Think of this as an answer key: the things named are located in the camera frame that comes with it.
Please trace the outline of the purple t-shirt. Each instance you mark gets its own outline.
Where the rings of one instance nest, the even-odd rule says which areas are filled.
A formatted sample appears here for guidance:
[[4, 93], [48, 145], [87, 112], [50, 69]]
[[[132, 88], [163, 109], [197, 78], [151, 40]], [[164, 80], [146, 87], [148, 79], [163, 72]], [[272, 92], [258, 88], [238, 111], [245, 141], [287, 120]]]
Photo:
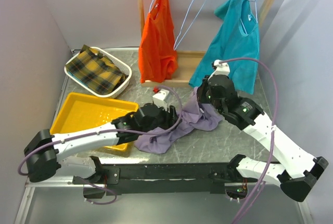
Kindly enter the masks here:
[[208, 103], [197, 102], [197, 87], [193, 89], [187, 103], [183, 106], [181, 122], [178, 126], [163, 135], [141, 135], [134, 142], [140, 151], [152, 154], [164, 154], [172, 144], [195, 129], [213, 131], [222, 121], [214, 107]]

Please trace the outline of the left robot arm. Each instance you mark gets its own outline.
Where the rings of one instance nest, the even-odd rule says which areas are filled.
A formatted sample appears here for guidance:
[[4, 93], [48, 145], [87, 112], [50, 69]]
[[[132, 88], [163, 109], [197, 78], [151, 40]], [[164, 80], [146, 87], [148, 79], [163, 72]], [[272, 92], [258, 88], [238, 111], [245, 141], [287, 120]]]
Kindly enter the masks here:
[[165, 134], [179, 122], [174, 106], [164, 108], [147, 103], [135, 112], [98, 127], [64, 134], [51, 134], [49, 129], [40, 130], [24, 149], [27, 176], [31, 182], [47, 180], [65, 167], [65, 159], [70, 156], [103, 146], [130, 143], [140, 135], [152, 135], [158, 127], [158, 133]]

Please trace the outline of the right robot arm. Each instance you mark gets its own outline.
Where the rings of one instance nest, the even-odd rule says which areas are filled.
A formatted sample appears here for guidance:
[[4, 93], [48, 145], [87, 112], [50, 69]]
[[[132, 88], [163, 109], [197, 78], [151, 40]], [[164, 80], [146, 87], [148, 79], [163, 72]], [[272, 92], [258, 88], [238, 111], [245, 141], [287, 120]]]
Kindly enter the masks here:
[[314, 157], [274, 127], [258, 104], [238, 96], [226, 75], [206, 75], [197, 89], [197, 100], [212, 106], [227, 122], [272, 151], [278, 161], [267, 165], [238, 154], [227, 166], [232, 181], [263, 177], [263, 181], [279, 186], [289, 198], [297, 202], [306, 199], [329, 164], [324, 157]]

